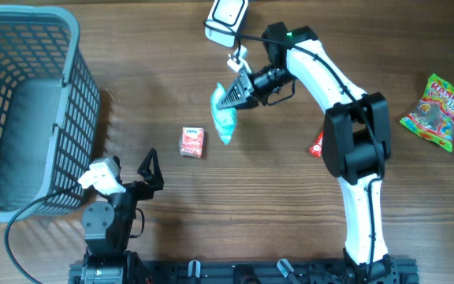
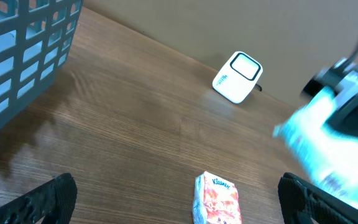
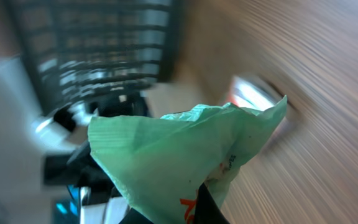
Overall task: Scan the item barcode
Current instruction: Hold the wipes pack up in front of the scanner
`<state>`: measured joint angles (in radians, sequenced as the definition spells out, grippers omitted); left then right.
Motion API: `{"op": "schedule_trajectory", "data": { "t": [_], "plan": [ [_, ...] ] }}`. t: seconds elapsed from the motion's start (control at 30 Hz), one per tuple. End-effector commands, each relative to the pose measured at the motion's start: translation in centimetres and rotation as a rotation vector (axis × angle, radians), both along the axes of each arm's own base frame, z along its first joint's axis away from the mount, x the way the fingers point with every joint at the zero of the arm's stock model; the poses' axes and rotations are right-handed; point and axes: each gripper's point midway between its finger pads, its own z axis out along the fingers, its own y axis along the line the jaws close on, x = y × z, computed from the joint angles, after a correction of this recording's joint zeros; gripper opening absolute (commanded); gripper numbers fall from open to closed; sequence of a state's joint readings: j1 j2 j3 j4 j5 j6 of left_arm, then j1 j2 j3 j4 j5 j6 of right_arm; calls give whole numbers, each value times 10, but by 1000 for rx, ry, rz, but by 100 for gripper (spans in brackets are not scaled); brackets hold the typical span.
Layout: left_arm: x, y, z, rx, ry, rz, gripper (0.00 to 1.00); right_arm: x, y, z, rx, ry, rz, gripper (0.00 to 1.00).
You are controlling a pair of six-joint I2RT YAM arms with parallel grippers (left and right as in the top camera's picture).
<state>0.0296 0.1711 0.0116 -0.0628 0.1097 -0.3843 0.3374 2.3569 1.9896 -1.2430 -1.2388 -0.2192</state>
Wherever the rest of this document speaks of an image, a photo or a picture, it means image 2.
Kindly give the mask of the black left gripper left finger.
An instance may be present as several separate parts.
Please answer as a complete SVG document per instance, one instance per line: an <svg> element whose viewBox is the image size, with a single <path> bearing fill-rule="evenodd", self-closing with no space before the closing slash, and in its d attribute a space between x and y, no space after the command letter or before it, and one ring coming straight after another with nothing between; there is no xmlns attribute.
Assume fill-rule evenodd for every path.
<svg viewBox="0 0 358 224"><path fill-rule="evenodd" d="M75 209L77 187L64 173L0 207L0 223L69 223Z"/></svg>

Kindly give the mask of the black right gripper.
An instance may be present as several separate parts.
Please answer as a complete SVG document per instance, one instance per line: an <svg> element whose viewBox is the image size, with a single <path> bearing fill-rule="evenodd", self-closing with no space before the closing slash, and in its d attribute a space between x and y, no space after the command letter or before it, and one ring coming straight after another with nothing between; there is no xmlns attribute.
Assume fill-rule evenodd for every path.
<svg viewBox="0 0 358 224"><path fill-rule="evenodd" d="M336 109L328 118L328 126L340 133L358 137L358 64L352 63L340 70L345 61L342 59L315 75L302 93L312 98L324 87L330 88L334 92Z"/></svg>

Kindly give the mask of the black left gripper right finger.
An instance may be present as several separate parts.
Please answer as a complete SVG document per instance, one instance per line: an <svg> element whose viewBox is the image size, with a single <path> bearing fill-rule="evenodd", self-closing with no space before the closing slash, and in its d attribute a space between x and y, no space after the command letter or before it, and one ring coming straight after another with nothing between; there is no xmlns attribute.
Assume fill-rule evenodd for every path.
<svg viewBox="0 0 358 224"><path fill-rule="evenodd" d="M358 209L290 172L278 184L285 224L358 224Z"/></svg>

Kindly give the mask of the light blue snack packet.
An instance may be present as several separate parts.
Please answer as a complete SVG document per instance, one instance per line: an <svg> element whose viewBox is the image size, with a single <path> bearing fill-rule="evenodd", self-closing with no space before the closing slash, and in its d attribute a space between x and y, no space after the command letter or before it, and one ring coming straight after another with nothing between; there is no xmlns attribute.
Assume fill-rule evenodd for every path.
<svg viewBox="0 0 358 224"><path fill-rule="evenodd" d="M273 136L282 139L315 186L357 207L358 137L327 124L336 108L334 92L324 87L307 105L274 127Z"/></svg>

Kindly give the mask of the small red white box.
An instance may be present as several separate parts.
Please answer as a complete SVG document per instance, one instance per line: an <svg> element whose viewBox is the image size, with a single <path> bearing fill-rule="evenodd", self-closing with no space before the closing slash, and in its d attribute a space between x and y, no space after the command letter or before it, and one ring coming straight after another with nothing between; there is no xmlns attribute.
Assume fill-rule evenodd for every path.
<svg viewBox="0 0 358 224"><path fill-rule="evenodd" d="M195 179L192 216L194 224L241 224L236 186L210 172L203 172Z"/></svg>

